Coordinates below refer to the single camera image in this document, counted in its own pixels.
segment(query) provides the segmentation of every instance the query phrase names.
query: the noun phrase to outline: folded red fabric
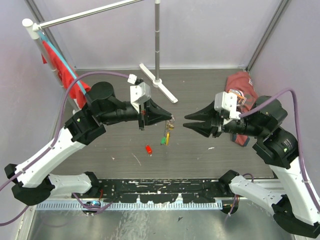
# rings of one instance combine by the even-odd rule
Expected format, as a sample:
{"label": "folded red fabric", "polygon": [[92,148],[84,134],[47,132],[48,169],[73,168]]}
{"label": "folded red fabric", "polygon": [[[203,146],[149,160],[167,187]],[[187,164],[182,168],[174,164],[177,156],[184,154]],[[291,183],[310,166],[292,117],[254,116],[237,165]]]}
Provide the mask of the folded red fabric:
{"label": "folded red fabric", "polygon": [[[60,78],[63,84],[63,87],[67,89],[69,85],[72,83],[72,81],[74,80],[74,78],[72,77],[68,69],[65,67],[65,65],[62,63],[62,61],[59,59],[59,57],[51,49],[51,47],[45,41],[42,41],[42,43],[44,45],[44,48],[49,54],[52,64],[56,67],[58,71],[58,77]],[[85,91],[88,92],[90,90],[90,87],[87,84],[85,84],[83,81],[80,80],[80,82],[84,87]],[[86,98],[77,84],[75,84],[72,87],[71,91],[69,92],[69,96],[72,99],[76,99],[76,102],[78,103],[78,106],[81,109],[86,104]]]}
{"label": "folded red fabric", "polygon": [[[239,71],[230,75],[226,80],[225,91],[237,95],[237,110],[241,113],[248,112],[258,98],[254,90],[253,81],[246,71]],[[248,136],[234,134],[232,141],[245,147],[249,142]]]}

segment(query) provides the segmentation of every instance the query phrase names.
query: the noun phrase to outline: glossy gray floor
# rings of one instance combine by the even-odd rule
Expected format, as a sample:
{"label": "glossy gray floor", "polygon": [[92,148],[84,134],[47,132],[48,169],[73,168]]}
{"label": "glossy gray floor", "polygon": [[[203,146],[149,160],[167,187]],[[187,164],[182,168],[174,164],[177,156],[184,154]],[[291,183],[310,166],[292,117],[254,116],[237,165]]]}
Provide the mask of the glossy gray floor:
{"label": "glossy gray floor", "polygon": [[227,219],[219,210],[36,211],[28,240],[292,240],[272,216],[242,199]]}
{"label": "glossy gray floor", "polygon": [[[172,104],[158,89],[152,87],[152,99],[175,118],[170,145],[161,146],[164,123],[147,126],[140,131],[138,122],[122,122],[107,128],[107,132],[89,146],[73,154],[53,173],[60,175],[95,172],[99,178],[219,178],[233,169],[240,174],[252,173],[255,177],[272,177],[272,172],[249,146],[241,147],[230,140],[229,134],[219,138],[205,138],[184,128],[184,116],[211,103],[216,93],[225,89],[227,76],[239,69],[183,69],[162,70],[165,86],[178,98]],[[151,82],[140,70],[133,73]],[[129,83],[124,78],[98,76],[85,79],[89,85],[99,81],[110,82],[121,101],[130,100]],[[153,150],[149,156],[145,146]]]}

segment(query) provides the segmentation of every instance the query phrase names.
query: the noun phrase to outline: wood grain surface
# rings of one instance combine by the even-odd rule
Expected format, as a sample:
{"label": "wood grain surface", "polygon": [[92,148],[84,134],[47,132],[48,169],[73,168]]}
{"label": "wood grain surface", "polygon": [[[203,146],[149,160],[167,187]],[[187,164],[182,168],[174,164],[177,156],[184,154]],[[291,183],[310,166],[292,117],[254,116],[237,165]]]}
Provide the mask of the wood grain surface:
{"label": "wood grain surface", "polygon": [[[237,71],[241,70],[161,70],[164,85],[178,99],[178,103],[172,104],[158,89],[151,88],[152,99],[175,116],[169,146],[160,145],[164,122],[146,126],[144,131],[139,130],[137,121],[121,122],[108,126],[104,135],[70,156],[53,173],[76,175],[92,171],[98,178],[219,178],[232,169],[240,174],[272,177],[269,167],[251,148],[255,139],[241,147],[231,141],[228,133],[206,138],[182,126],[189,122],[184,116],[211,103],[215,94],[225,89],[227,76]],[[118,72],[136,74],[151,85],[140,70]],[[90,86],[99,81],[110,82],[119,100],[130,100],[130,85],[124,78],[100,75],[84,81]],[[70,112],[67,107],[66,117]],[[147,154],[146,145],[151,146],[152,156]]]}

